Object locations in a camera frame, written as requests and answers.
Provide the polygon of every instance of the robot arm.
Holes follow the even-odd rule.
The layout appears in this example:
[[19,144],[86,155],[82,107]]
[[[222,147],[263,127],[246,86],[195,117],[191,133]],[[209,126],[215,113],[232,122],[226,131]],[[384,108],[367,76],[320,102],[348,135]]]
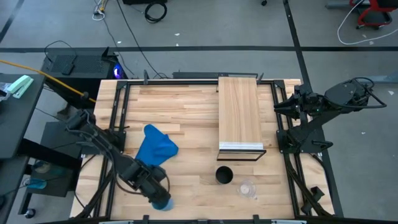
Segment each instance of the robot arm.
[[[328,141],[319,140],[323,135],[320,128],[340,114],[362,109],[383,108],[387,105],[372,93],[371,86],[362,84],[354,78],[339,83],[325,92],[324,95],[314,93],[306,85],[295,86],[294,94],[286,101],[274,106],[276,113],[293,119],[300,119],[301,124],[281,131],[277,134],[278,142],[284,146],[285,152],[317,153],[333,145]],[[368,106],[369,98],[373,97],[379,105]]]
[[158,166],[148,166],[139,159],[122,155],[115,145],[120,145],[119,136],[112,130],[102,130],[95,125],[95,117],[87,110],[80,110],[67,121],[67,130],[83,137],[99,149],[112,163],[120,179],[149,199],[157,208],[164,208],[171,196],[160,181],[166,178],[165,171]]

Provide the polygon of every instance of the wooden block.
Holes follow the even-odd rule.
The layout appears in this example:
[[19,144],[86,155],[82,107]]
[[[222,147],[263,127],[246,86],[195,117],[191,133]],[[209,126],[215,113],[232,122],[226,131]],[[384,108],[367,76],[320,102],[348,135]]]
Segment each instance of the wooden block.
[[263,151],[255,78],[220,77],[219,149]]

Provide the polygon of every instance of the table leg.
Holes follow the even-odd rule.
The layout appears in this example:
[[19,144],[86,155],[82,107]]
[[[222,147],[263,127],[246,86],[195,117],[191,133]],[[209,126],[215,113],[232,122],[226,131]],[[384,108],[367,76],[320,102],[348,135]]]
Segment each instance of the table leg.
[[25,175],[32,175],[32,165],[27,164],[25,167]]
[[18,154],[27,155],[29,157],[72,170],[79,170],[81,165],[79,159],[57,152],[53,149],[49,149],[28,139],[22,139],[18,149]]
[[21,206],[19,207],[18,215],[25,215],[29,207],[29,202],[31,198],[32,198],[32,193],[28,193],[28,191],[25,191],[24,198],[22,199]]

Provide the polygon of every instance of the black desk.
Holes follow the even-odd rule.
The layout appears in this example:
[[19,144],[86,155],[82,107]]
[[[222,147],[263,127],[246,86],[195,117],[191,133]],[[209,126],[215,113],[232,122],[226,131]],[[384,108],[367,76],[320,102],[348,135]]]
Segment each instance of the black desk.
[[[12,83],[21,76],[0,74],[0,82]],[[12,190],[19,187],[24,174],[31,172],[30,169],[26,169],[30,168],[27,166],[29,157],[74,171],[79,170],[81,165],[81,160],[75,157],[24,139],[45,80],[42,75],[29,76],[34,81],[20,99],[10,96],[8,100],[0,102],[0,195],[9,192],[5,195],[6,203],[0,210],[0,223],[7,221],[14,203],[17,190]]]

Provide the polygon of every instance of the wooden tabletop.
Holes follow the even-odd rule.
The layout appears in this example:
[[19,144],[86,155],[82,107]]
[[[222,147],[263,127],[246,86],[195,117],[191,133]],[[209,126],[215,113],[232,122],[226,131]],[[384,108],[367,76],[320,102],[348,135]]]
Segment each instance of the wooden tabletop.
[[[103,80],[99,88],[95,116],[97,125],[108,128],[112,111],[116,80]],[[293,93],[300,80],[285,80],[287,95]],[[130,195],[115,188],[113,220],[180,219],[252,219],[293,218],[290,192],[284,160],[279,153],[275,132],[276,116],[269,85],[257,88],[261,133],[267,153],[257,162],[216,161],[218,153],[218,93],[216,85],[146,85],[132,86],[125,126],[127,131],[125,154],[134,157],[144,139],[143,127],[153,124],[179,147],[178,154],[161,166],[170,177],[170,193],[175,203],[168,212],[155,210],[148,199]],[[124,91],[119,105],[121,107]],[[118,109],[119,122],[121,108]],[[325,196],[320,200],[323,208],[333,213],[325,173],[317,161],[302,154],[302,166],[308,188],[318,186]],[[97,156],[82,170],[76,189],[86,204],[98,186],[102,158]],[[234,172],[230,184],[219,185],[215,170],[228,166]],[[256,186],[256,199],[238,193],[241,182],[250,180]],[[302,204],[298,188],[298,200]],[[74,201],[71,217],[82,210]]]

